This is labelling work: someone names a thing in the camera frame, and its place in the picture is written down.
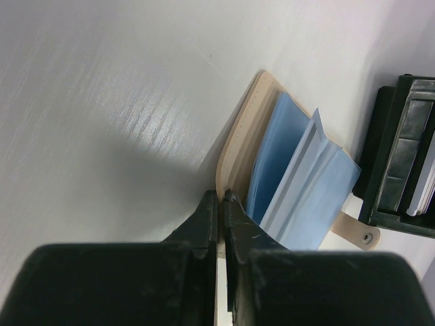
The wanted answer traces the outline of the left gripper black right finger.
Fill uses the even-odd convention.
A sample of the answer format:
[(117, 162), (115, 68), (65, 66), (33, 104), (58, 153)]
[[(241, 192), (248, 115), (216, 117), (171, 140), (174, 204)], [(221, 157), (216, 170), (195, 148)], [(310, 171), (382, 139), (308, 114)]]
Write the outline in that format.
[(228, 309), (235, 325), (433, 325), (407, 262), (393, 253), (290, 251), (227, 191)]

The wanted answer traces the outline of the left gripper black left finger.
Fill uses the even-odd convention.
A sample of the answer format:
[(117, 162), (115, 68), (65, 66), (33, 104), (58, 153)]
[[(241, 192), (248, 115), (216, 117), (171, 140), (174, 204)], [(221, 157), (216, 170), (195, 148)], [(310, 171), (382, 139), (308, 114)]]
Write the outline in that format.
[(2, 325), (213, 325), (218, 197), (160, 242), (47, 244), (24, 261)]

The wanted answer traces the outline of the white magnetic stripe card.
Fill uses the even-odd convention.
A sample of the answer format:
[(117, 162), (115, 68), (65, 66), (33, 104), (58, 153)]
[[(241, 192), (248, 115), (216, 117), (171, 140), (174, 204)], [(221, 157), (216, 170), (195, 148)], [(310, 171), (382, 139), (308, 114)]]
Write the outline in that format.
[(319, 111), (315, 110), (260, 223), (269, 236), (278, 237), (327, 142)]

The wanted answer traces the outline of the beige card stack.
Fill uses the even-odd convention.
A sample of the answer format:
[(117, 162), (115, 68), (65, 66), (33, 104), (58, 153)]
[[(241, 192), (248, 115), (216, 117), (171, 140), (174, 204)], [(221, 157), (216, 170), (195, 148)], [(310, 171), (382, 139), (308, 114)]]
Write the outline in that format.
[[(258, 72), (217, 164), (218, 196), (234, 192), (246, 215), (260, 227), (312, 115), (269, 72)], [(379, 229), (343, 212), (360, 167), (327, 138), (278, 237), (271, 238), (289, 250), (314, 251), (333, 232), (360, 249), (371, 250), (380, 239)]]

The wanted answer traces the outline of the black card holder box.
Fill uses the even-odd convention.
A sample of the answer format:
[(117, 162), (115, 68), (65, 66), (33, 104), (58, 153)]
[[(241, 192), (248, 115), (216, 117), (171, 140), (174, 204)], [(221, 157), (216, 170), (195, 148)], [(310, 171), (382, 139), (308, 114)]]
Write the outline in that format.
[(360, 222), (434, 237), (434, 78), (379, 88), (359, 165)]

